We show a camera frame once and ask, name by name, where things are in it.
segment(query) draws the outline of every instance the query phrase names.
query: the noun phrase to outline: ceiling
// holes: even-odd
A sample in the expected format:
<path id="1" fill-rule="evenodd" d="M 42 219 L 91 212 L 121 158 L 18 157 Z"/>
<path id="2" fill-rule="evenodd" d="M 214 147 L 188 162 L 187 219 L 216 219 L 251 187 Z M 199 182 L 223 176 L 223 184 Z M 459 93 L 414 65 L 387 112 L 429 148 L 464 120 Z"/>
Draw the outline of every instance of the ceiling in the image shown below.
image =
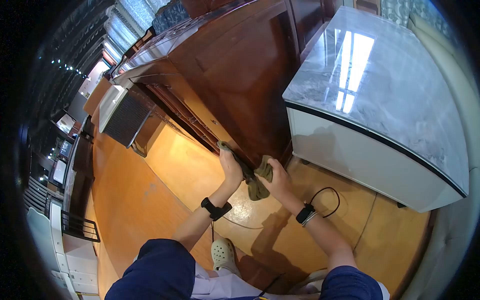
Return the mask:
<path id="1" fill-rule="evenodd" d="M 50 119 L 68 109 L 84 76 L 102 58 L 106 10 L 113 4 L 114 0 L 72 1 L 40 47 L 32 66 L 27 111 L 36 116 L 29 124 L 34 151 L 46 146 L 50 131 L 56 130 Z"/>

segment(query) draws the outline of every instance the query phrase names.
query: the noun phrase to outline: cleaning rag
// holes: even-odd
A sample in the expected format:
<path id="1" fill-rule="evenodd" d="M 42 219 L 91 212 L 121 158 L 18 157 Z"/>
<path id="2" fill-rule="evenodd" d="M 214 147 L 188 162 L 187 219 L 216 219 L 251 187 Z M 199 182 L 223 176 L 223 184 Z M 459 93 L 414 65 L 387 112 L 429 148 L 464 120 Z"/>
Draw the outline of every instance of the cleaning rag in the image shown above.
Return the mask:
<path id="1" fill-rule="evenodd" d="M 233 157 L 235 160 L 238 162 L 240 165 L 240 168 L 243 173 L 243 178 L 245 179 L 245 182 L 248 185 L 248 196 L 250 200 L 252 201 L 258 201 L 260 199 L 266 198 L 270 195 L 270 192 L 267 190 L 267 188 L 264 186 L 263 183 L 261 183 L 257 177 L 255 176 L 254 172 L 257 173 L 259 176 L 262 176 L 263 178 L 267 179 L 268 182 L 272 182 L 272 177 L 273 177 L 273 170 L 272 166 L 267 163 L 268 159 L 271 157 L 269 155 L 264 155 L 262 157 L 262 163 L 260 166 L 255 169 L 255 171 L 252 171 L 229 147 L 229 145 L 226 142 L 223 141 L 218 141 L 217 142 L 218 148 L 223 149 L 225 151 L 230 151 L 233 154 Z"/>

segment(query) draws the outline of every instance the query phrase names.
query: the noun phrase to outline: person's left hand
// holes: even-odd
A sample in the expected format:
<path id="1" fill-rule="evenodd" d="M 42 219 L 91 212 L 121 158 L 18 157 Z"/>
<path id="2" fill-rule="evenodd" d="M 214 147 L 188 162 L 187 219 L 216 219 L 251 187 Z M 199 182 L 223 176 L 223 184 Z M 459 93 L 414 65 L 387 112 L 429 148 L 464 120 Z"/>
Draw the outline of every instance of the person's left hand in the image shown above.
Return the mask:
<path id="1" fill-rule="evenodd" d="M 220 149 L 220 164 L 225 173 L 225 183 L 236 190 L 243 180 L 243 173 L 240 165 L 230 151 L 225 151 L 223 149 Z"/>

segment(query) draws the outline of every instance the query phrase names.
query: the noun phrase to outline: bracelet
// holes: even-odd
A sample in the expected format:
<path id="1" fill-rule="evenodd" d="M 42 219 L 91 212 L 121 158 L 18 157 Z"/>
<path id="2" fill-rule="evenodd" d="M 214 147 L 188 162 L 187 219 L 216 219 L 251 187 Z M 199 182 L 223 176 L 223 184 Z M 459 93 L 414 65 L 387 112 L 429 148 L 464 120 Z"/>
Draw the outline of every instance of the bracelet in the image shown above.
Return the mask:
<path id="1" fill-rule="evenodd" d="M 311 212 L 308 217 L 305 219 L 305 221 L 302 222 L 301 226 L 302 227 L 305 227 L 308 223 L 308 221 L 310 221 L 314 216 L 318 215 L 317 212 Z"/>

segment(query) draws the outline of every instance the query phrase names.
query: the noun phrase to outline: black wristband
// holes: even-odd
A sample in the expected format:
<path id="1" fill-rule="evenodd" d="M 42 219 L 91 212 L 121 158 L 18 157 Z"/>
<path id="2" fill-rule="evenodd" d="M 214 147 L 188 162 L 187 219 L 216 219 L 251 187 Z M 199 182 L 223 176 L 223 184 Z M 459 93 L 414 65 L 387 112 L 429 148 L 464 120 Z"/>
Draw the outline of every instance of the black wristband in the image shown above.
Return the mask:
<path id="1" fill-rule="evenodd" d="M 203 199 L 202 203 L 200 204 L 201 207 L 204 207 L 208 210 L 208 212 L 210 213 L 210 218 L 213 220 L 213 221 L 217 221 L 218 219 L 220 219 L 224 214 L 226 214 L 227 212 L 230 211 L 230 209 L 232 209 L 232 205 L 230 203 L 225 203 L 225 205 L 223 207 L 216 207 L 215 205 L 213 205 L 211 202 L 210 202 L 210 199 L 208 199 L 208 197 L 206 197 L 205 199 Z"/>
<path id="2" fill-rule="evenodd" d="M 314 211 L 315 211 L 315 208 L 313 207 L 313 205 L 305 203 L 305 207 L 302 210 L 300 210 L 299 214 L 295 219 L 297 220 L 297 222 L 302 224 L 303 221 L 305 221 L 305 219 L 308 217 L 308 215 Z"/>

